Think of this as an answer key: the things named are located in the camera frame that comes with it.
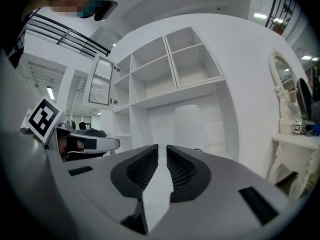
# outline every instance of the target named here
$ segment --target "white bookshelf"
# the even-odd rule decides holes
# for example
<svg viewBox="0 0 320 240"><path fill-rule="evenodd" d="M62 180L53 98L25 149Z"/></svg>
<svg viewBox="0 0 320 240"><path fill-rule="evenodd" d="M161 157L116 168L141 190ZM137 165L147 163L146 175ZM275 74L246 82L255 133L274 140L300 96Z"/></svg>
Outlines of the white bookshelf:
<svg viewBox="0 0 320 240"><path fill-rule="evenodd" d="M202 148L235 159L239 142L225 138L239 138L232 98L216 59L194 29L160 36L117 67L120 72L113 72L110 93L118 101L113 106L113 132L121 142L117 153L152 144L174 145L175 109L196 104L209 136Z"/></svg>

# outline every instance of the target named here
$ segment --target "ceiling light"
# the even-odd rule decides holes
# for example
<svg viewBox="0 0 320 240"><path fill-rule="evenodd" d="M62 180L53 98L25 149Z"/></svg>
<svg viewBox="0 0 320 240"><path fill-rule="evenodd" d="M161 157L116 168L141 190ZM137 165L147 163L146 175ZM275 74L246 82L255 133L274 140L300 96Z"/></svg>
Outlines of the ceiling light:
<svg viewBox="0 0 320 240"><path fill-rule="evenodd" d="M55 96L54 96L54 92L52 91L52 87L47 86L46 90L48 91L48 94L49 94L51 100L55 100Z"/></svg>
<svg viewBox="0 0 320 240"><path fill-rule="evenodd" d="M275 19L273 20L273 22L278 22L278 23L282 24L282 23L284 22L284 20L283 20L283 19L275 18Z"/></svg>
<svg viewBox="0 0 320 240"><path fill-rule="evenodd" d="M261 19L266 19L267 18L267 15L260 14L260 13L255 13L253 16L256 17L256 18L261 18Z"/></svg>
<svg viewBox="0 0 320 240"><path fill-rule="evenodd" d="M308 56L308 55L305 55L305 56L303 56L302 57L302 59L304 60L304 61L310 61L311 60L311 56Z"/></svg>

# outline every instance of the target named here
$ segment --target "balcony railing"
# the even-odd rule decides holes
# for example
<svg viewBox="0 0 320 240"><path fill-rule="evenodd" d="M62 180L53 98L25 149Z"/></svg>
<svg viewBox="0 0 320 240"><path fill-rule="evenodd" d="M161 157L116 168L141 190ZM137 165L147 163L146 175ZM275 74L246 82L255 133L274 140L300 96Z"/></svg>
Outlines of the balcony railing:
<svg viewBox="0 0 320 240"><path fill-rule="evenodd" d="M54 42L90 59L93 59L97 52L106 56L110 54L110 50L85 35L37 13L29 20L26 29L36 36L40 35L49 42Z"/></svg>
<svg viewBox="0 0 320 240"><path fill-rule="evenodd" d="M296 8L295 0L273 0L265 27L282 35Z"/></svg>

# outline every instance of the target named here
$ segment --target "apriltag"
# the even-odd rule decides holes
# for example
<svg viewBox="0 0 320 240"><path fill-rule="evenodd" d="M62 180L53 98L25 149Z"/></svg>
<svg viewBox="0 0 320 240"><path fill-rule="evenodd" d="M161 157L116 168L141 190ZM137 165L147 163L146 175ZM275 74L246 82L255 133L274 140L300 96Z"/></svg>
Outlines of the apriltag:
<svg viewBox="0 0 320 240"><path fill-rule="evenodd" d="M33 133L46 143L55 125L61 123L63 111L47 96L35 106L29 117L29 127Z"/></svg>

